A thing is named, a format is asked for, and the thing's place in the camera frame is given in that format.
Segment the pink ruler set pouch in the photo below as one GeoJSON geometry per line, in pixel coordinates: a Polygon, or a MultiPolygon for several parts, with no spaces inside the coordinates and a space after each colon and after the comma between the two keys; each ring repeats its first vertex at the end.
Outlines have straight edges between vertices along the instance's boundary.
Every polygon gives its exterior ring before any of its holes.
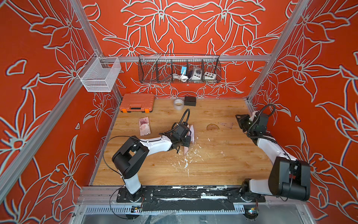
{"type": "Polygon", "coordinates": [[[194,126],[188,125],[188,127],[189,127],[189,133],[188,133],[187,137],[189,137],[189,142],[188,142],[187,146],[184,146],[183,155],[186,155],[188,153],[190,144],[194,143],[194,140],[195,140],[194,126]]]}

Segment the clear triangle ruler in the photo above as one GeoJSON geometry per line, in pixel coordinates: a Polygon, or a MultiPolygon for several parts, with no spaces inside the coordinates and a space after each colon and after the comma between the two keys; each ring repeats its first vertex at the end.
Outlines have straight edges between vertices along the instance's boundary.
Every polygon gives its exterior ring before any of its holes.
{"type": "Polygon", "coordinates": [[[224,126],[224,127],[227,127],[229,129],[232,129],[233,126],[234,126],[234,123],[230,122],[230,123],[220,123],[220,125],[224,126]]]}

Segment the clear protractor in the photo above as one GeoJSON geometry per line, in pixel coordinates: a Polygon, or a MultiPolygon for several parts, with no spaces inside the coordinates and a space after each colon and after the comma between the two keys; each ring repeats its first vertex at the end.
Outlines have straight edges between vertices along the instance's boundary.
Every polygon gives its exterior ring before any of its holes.
{"type": "Polygon", "coordinates": [[[216,124],[209,124],[207,125],[207,131],[215,131],[219,130],[220,128],[216,124]]]}

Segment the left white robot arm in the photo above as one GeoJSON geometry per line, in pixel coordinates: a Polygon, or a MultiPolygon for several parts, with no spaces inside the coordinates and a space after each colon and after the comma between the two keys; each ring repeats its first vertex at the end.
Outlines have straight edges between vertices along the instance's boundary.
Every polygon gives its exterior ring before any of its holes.
{"type": "Polygon", "coordinates": [[[125,183],[125,192],[131,201],[141,197],[142,184],[138,172],[150,155],[188,148],[193,141],[194,128],[184,122],[176,124],[172,130],[164,132],[158,138],[139,139],[130,136],[113,155],[112,162],[125,183]]]}

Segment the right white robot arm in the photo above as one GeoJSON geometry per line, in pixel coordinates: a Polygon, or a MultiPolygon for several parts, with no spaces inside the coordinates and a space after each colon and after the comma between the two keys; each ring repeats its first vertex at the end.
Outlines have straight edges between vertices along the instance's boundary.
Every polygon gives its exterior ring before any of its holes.
{"type": "Polygon", "coordinates": [[[260,196],[275,196],[307,201],[310,197],[310,165],[289,154],[267,132],[269,116],[254,112],[236,115],[240,129],[270,159],[272,170],[268,179],[250,179],[242,182],[240,196],[246,202],[260,196]]]}

